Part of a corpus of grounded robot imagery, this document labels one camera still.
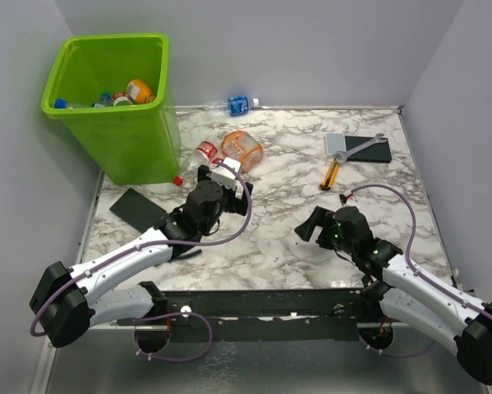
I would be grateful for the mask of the red white label bottle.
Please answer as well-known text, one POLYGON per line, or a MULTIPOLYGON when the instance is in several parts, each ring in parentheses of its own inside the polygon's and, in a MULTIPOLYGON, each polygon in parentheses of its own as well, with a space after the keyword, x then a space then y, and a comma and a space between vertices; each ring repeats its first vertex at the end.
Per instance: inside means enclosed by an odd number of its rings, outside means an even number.
POLYGON ((130 98, 130 96, 123 91, 118 91, 112 96, 113 100, 113 106, 128 106, 128 105, 133 105, 134 102, 130 98))

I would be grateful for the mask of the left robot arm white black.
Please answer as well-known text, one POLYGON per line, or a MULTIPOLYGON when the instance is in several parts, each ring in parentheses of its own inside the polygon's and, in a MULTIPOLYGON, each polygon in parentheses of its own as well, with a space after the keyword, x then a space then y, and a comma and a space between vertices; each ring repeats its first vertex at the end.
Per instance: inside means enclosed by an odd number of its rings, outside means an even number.
POLYGON ((193 248, 225 245, 239 237, 244 227, 221 240, 209 238, 223 213, 251 220, 253 186, 244 181, 241 169, 231 158, 213 168, 200 166, 186 202, 133 241, 89 262, 66 267, 57 261, 46 267, 29 302, 34 314, 30 335, 47 337, 61 348, 98 324, 124 318, 157 323, 164 304, 155 285, 142 283, 129 290, 118 285, 193 248))

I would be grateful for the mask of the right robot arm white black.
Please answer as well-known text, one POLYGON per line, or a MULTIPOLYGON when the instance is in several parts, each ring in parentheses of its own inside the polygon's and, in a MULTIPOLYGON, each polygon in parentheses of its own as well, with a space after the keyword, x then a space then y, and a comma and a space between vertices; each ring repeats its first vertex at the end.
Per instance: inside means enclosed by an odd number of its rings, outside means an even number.
POLYGON ((295 233, 309 241, 316 228, 321 248, 347 254, 366 275, 366 296, 360 301, 366 319, 387 316, 415 328, 455 355, 476 381, 492 386, 492 301, 461 291, 408 261, 396 245, 373 235, 356 207, 317 207, 295 233))

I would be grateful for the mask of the orange juice bottle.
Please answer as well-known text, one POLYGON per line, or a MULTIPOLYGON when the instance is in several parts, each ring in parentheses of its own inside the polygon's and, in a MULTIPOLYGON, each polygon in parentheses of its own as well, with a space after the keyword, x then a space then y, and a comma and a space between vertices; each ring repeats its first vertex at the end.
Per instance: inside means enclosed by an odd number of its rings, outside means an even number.
POLYGON ((152 103, 156 99, 153 90, 139 79, 133 79, 128 83, 126 94, 137 104, 152 103))

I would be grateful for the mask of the crushed orange label bottle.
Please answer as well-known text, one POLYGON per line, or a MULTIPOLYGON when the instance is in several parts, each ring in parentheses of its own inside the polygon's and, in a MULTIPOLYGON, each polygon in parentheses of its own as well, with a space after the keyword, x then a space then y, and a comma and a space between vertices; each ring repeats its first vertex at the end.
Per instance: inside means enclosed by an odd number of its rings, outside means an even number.
POLYGON ((264 158, 262 145, 246 131, 227 133, 221 143, 222 154, 241 163, 243 172, 250 172, 264 158))

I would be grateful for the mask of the blue label bottle front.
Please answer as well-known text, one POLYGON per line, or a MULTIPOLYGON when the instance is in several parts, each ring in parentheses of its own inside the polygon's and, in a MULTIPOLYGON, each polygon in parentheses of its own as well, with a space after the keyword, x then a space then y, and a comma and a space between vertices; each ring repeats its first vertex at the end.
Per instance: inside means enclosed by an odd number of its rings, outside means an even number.
POLYGON ((110 94, 103 93, 99 99, 92 103, 92 108, 105 108, 113 105, 113 99, 110 94))

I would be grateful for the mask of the pepsi bottle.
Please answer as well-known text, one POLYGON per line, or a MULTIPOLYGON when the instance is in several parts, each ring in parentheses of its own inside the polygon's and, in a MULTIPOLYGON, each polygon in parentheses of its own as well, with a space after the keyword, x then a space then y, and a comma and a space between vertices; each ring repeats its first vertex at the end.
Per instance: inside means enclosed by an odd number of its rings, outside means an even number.
POLYGON ((91 104, 81 104, 81 103, 72 103, 64 98, 57 98, 54 101, 53 107, 55 109, 80 109, 80 108, 91 108, 91 104))

